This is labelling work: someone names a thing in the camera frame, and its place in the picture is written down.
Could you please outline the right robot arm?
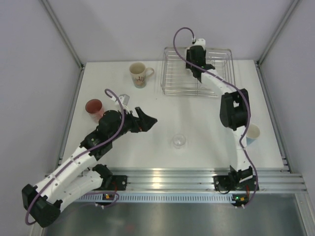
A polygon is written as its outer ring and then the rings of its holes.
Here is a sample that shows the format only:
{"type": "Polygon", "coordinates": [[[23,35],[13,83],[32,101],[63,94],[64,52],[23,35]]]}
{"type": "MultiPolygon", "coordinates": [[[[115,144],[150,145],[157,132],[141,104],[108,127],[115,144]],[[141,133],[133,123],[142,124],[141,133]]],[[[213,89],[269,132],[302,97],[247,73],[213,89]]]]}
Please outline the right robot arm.
{"type": "Polygon", "coordinates": [[[246,133],[251,119],[248,91],[237,88],[224,79],[214,65],[207,63],[204,44],[192,44],[185,49],[184,55],[180,54],[177,47],[174,51],[184,61],[185,68],[191,71],[192,76],[220,98],[219,116],[221,124],[227,130],[225,146],[229,151],[231,164],[229,173],[217,180],[215,186],[218,191],[240,190],[257,173],[246,151],[246,133]]]}

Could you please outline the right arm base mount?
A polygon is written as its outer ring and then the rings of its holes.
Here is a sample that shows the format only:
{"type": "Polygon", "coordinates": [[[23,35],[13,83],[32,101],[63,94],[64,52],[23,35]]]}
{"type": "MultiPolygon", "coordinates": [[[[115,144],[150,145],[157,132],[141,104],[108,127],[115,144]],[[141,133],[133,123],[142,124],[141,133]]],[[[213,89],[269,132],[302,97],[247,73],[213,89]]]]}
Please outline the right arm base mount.
{"type": "Polygon", "coordinates": [[[231,190],[240,190],[241,187],[236,182],[236,179],[229,176],[214,176],[215,190],[221,194],[228,194],[231,190]]]}

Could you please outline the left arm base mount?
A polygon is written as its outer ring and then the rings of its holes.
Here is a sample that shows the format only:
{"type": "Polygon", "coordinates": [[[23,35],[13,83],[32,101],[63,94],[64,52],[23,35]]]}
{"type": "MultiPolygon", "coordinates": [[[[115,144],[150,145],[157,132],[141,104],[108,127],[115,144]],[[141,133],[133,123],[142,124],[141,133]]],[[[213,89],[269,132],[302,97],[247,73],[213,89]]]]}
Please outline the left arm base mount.
{"type": "Polygon", "coordinates": [[[104,180],[102,189],[105,191],[125,191],[127,186],[126,175],[112,175],[104,180]]]}

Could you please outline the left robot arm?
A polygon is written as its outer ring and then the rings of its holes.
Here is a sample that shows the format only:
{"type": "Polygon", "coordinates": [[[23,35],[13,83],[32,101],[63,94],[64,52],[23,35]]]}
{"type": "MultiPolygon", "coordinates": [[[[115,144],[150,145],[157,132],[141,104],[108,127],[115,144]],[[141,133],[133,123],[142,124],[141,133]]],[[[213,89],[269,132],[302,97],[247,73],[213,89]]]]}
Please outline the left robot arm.
{"type": "Polygon", "coordinates": [[[88,134],[74,153],[45,179],[22,189],[22,201],[29,216],[41,227],[53,224],[61,212],[81,196],[92,190],[106,190],[112,185],[113,174],[98,160],[108,153],[113,142],[122,135],[149,131],[157,119],[136,107],[137,116],[125,109],[108,110],[94,131],[88,134]]]}

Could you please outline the light blue mug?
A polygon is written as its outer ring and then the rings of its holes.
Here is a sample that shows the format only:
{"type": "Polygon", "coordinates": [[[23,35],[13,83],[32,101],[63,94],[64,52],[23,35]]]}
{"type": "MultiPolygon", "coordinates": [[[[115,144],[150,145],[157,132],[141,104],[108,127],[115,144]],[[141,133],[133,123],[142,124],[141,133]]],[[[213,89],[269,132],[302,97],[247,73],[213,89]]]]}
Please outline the light blue mug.
{"type": "Polygon", "coordinates": [[[250,146],[253,142],[255,142],[260,136],[260,128],[256,125],[251,123],[248,127],[246,133],[246,143],[247,147],[250,146]]]}

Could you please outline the pink ghost pattern mug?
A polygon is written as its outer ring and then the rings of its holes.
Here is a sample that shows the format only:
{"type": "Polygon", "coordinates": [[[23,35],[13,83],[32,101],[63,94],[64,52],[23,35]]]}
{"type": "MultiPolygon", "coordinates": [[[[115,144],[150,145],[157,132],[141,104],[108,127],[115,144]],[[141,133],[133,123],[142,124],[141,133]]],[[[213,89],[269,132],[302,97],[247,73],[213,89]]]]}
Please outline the pink ghost pattern mug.
{"type": "Polygon", "coordinates": [[[99,99],[89,100],[85,105],[85,110],[96,123],[99,122],[105,113],[103,104],[99,99]]]}

